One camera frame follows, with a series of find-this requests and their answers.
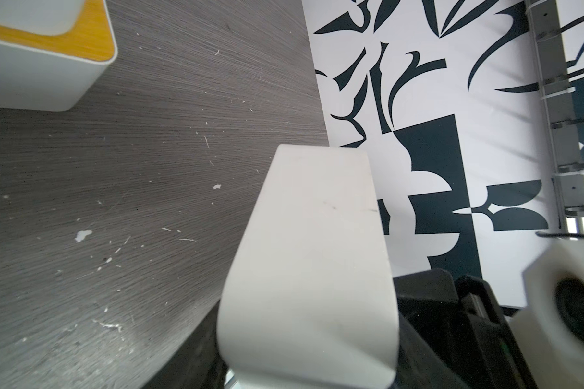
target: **table surface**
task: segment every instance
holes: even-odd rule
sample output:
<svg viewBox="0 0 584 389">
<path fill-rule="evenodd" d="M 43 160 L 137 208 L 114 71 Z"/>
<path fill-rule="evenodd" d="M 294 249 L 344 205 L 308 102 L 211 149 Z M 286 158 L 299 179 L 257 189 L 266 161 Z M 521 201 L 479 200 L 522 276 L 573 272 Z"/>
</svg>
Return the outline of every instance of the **table surface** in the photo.
<svg viewBox="0 0 584 389">
<path fill-rule="evenodd" d="M 277 145 L 327 145 L 300 0 L 108 7 L 119 57 L 78 105 L 0 110 L 0 388 L 144 384 L 220 297 Z"/>
</svg>

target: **scratch on table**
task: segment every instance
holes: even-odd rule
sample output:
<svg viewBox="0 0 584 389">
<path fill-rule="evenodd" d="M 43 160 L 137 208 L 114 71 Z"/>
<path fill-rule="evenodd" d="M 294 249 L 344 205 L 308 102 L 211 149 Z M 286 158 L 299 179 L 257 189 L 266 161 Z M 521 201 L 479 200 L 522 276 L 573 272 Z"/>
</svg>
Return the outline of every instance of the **scratch on table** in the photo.
<svg viewBox="0 0 584 389">
<path fill-rule="evenodd" d="M 121 330 L 123 329 L 123 326 L 121 324 L 107 324 L 107 323 L 102 323 L 101 321 L 95 320 L 95 319 L 93 319 L 93 322 L 100 324 L 104 328 L 117 329 L 117 330 L 119 330 L 119 332 L 121 332 Z"/>
<path fill-rule="evenodd" d="M 94 272 L 94 271 L 92 271 L 91 273 L 86 273 L 85 275 L 83 275 L 83 276 L 80 276 L 80 277 L 78 277 L 78 278 L 76 278 L 76 279 L 80 279 L 80 278 L 82 278 L 82 277 L 90 276 L 90 275 L 92 275 L 93 273 L 95 273 L 95 272 Z"/>
<path fill-rule="evenodd" d="M 91 224 L 89 224 L 88 226 L 86 226 L 86 228 L 91 227 L 93 224 L 97 223 L 98 220 L 100 220 L 102 217 L 104 217 L 107 213 L 109 213 L 110 211 L 112 211 L 114 209 L 114 207 L 118 206 L 119 203 L 123 200 L 123 198 L 129 193 L 130 191 L 125 191 L 124 194 L 121 196 L 121 198 L 119 198 L 119 200 L 113 205 L 111 206 L 106 212 L 104 212 L 103 214 L 101 214 L 100 217 L 98 217 L 97 219 L 95 219 L 93 222 L 91 222 Z"/>
</svg>

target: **black and white patterned wall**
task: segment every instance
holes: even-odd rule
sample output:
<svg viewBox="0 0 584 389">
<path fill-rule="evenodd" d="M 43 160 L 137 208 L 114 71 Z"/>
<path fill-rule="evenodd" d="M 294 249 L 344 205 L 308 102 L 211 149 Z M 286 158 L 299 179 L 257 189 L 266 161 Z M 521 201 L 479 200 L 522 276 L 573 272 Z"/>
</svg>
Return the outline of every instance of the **black and white patterned wall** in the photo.
<svg viewBox="0 0 584 389">
<path fill-rule="evenodd" d="M 483 276 L 524 305 L 534 232 L 559 226 L 524 2 L 303 7 L 329 143 L 369 155 L 393 275 Z"/>
</svg>

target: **white container with yellow lid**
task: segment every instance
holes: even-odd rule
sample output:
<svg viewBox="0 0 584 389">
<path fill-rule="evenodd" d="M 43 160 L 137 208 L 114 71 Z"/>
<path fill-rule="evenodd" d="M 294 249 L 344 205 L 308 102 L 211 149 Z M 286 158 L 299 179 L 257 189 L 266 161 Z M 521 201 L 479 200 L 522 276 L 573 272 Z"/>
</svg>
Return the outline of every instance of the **white container with yellow lid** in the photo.
<svg viewBox="0 0 584 389">
<path fill-rule="evenodd" d="M 65 33 L 21 28 L 0 25 L 0 108 L 68 110 L 117 57 L 105 0 L 83 0 Z"/>
</svg>

